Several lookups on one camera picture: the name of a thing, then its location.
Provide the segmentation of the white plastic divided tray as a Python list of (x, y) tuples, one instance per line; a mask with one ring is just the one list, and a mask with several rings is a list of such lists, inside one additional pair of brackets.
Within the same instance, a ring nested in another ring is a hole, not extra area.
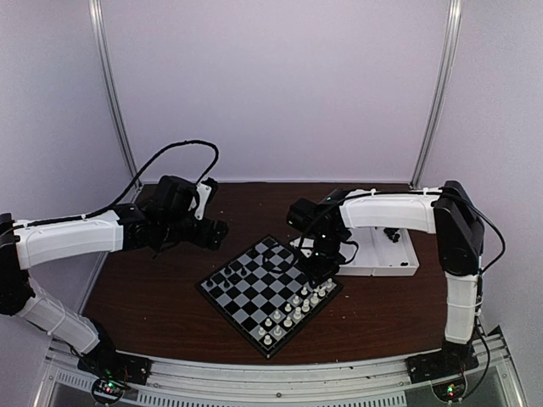
[(413, 276), (416, 273), (419, 261), (407, 229), (400, 229), (410, 262), (407, 267), (390, 266), (385, 254), (389, 241), (382, 227), (364, 227), (350, 231), (349, 242), (356, 242), (358, 246), (341, 244), (340, 253), (351, 262), (339, 267), (339, 276)]

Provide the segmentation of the black white chessboard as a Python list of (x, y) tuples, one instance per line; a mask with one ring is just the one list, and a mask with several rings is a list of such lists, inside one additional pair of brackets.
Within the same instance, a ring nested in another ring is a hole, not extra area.
[[(224, 273), (227, 266), (232, 269), (230, 275)], [(246, 276), (240, 274), (242, 267), (247, 270)], [(212, 288), (206, 286), (209, 279), (214, 282)], [(231, 283), (228, 289), (224, 289), (226, 279)], [(283, 290), (290, 288), (296, 292), (305, 284), (311, 287), (307, 276), (294, 264), (294, 252), (291, 247), (285, 246), (274, 236), (267, 235), (212, 271), (195, 287), (240, 335), (266, 359), (270, 359), (301, 330), (267, 358), (264, 349), (249, 335), (249, 332), (257, 326), (250, 316), (263, 304), (281, 295)]]

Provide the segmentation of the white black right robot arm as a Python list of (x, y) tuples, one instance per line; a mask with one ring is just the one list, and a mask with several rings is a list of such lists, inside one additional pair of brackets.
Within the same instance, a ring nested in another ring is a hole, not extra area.
[(446, 375), (467, 361), (480, 307), (487, 218), (463, 186), (411, 191), (338, 188), (287, 215), (299, 232), (297, 265), (313, 287), (340, 276), (356, 313), (346, 337), (357, 348), (437, 349)]

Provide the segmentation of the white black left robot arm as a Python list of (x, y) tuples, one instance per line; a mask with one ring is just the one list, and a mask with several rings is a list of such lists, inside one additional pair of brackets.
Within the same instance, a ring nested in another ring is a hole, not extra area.
[(163, 176), (151, 197), (115, 203), (100, 215), (29, 221), (2, 214), (2, 315), (18, 316), (65, 341), (103, 376), (116, 375), (122, 359), (108, 333), (41, 287), (31, 269), (144, 248), (161, 254), (180, 243), (217, 250), (227, 224), (204, 214), (217, 188), (211, 178), (190, 182)]

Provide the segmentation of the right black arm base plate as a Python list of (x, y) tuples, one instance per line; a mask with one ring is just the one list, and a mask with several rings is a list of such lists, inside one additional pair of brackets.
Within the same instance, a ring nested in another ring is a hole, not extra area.
[(474, 353), (473, 341), (453, 343), (444, 339), (437, 351), (417, 354), (406, 359), (411, 383), (434, 381), (475, 369), (479, 361)]

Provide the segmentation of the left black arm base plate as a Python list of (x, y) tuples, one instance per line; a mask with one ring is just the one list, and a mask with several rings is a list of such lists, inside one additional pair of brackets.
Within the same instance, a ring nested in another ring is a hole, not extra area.
[(113, 343), (101, 340), (86, 354), (81, 354), (77, 367), (96, 377), (120, 384), (145, 385), (152, 367), (149, 358), (123, 354)]

